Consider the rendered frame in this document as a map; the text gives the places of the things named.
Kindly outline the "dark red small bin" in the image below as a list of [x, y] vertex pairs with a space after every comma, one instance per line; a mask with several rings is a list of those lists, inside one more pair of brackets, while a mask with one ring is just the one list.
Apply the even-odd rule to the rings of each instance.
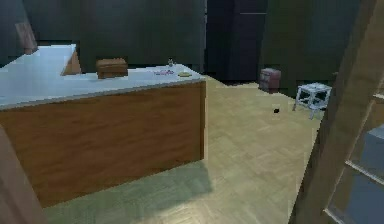
[[264, 68], [260, 72], [259, 88], [269, 94], [279, 91], [281, 71], [273, 68]]

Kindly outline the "dark tall fridge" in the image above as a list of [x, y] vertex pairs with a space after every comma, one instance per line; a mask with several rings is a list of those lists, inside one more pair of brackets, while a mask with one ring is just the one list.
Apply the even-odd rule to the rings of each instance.
[[256, 80], [268, 0], [207, 0], [205, 72], [222, 82]]

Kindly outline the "brown wooden box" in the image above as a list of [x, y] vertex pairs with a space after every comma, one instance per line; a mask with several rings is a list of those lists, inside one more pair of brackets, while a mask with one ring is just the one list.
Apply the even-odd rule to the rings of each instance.
[[123, 58], [101, 59], [96, 62], [99, 79], [123, 77], [128, 75], [128, 65]]

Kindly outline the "wooden kitchen island white top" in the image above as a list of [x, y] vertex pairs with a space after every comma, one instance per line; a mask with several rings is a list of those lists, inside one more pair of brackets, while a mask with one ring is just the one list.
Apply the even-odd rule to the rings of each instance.
[[68, 75], [74, 54], [43, 46], [0, 68], [0, 200], [48, 207], [203, 158], [202, 75]]

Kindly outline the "white small stool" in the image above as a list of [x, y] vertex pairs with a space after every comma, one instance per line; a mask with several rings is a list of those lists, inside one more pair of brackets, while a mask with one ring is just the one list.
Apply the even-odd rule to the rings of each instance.
[[292, 110], [302, 105], [311, 111], [309, 118], [313, 119], [317, 112], [327, 107], [331, 90], [330, 86], [322, 83], [299, 85]]

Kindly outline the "brown wooden shelf unit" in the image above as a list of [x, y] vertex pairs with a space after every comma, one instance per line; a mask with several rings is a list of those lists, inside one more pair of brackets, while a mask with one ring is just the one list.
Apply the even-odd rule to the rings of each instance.
[[384, 0], [361, 0], [287, 224], [331, 224], [326, 209], [384, 84]]

